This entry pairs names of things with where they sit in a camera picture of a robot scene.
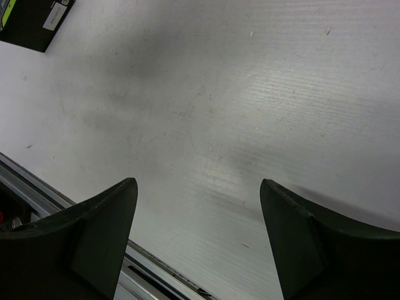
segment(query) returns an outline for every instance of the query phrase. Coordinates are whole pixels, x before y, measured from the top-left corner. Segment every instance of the black plastic piece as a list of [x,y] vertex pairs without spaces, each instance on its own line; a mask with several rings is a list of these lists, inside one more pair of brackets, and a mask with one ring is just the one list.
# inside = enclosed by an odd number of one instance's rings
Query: black plastic piece
[[0,233],[13,230],[13,219],[31,222],[31,207],[0,182]]
[[137,197],[136,180],[125,179],[0,234],[0,298],[113,299]]
[[261,206],[285,299],[400,298],[400,233],[285,189],[261,185]]

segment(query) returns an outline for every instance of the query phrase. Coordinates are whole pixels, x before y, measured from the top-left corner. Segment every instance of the metal screw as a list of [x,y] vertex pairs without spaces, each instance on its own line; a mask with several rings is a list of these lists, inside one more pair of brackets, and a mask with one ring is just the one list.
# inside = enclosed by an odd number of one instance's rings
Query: metal screw
[[18,217],[15,217],[14,219],[12,219],[12,228],[16,229],[18,226],[21,226],[23,223],[21,222],[21,219],[19,219]]

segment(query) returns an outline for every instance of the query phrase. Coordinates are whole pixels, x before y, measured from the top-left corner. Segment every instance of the white label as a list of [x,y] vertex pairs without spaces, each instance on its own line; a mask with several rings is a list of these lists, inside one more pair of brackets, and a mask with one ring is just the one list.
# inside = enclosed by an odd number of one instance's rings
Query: white label
[[66,6],[56,3],[50,15],[47,17],[46,22],[44,22],[43,28],[54,31],[66,10]]

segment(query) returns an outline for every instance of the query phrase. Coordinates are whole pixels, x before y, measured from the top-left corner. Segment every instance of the black box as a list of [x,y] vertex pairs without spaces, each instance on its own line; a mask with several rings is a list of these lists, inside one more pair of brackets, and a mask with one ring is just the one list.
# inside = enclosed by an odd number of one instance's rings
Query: black box
[[0,0],[0,41],[44,52],[74,3],[75,0]]

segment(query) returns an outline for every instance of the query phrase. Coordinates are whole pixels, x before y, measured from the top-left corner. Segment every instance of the green stripe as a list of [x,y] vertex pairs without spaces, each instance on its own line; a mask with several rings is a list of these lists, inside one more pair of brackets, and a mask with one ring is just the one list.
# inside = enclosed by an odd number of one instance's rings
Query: green stripe
[[2,27],[4,27],[6,25],[8,17],[10,16],[11,11],[14,8],[15,2],[17,2],[17,0],[10,0],[10,2],[8,3],[6,10],[5,10],[4,14],[2,15],[2,19],[1,19]]

